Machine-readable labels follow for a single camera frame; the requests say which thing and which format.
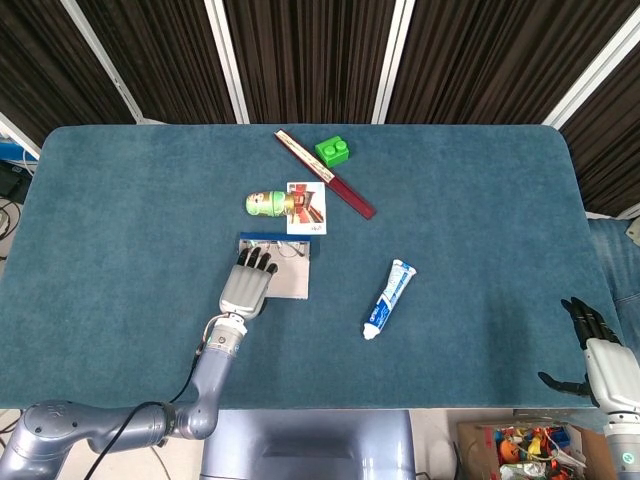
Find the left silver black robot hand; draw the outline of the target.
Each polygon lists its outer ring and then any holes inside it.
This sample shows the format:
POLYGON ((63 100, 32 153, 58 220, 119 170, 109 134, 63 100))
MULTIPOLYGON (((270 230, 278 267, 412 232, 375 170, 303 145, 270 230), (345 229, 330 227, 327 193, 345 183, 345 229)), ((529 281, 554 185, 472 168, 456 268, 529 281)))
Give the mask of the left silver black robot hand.
POLYGON ((261 247, 246 247, 232 267, 219 299, 220 312, 250 321, 260 315, 278 266, 261 247))

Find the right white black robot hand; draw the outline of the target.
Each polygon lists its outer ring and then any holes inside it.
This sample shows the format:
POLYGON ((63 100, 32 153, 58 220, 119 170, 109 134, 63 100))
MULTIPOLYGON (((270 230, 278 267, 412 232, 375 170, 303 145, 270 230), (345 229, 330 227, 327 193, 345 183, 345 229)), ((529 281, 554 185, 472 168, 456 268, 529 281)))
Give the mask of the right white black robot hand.
POLYGON ((581 383, 554 379, 540 371, 539 379, 556 392, 589 398, 607 415, 639 414, 639 363, 602 315, 582 300, 561 301, 569 313, 582 351, 586 373, 581 383))

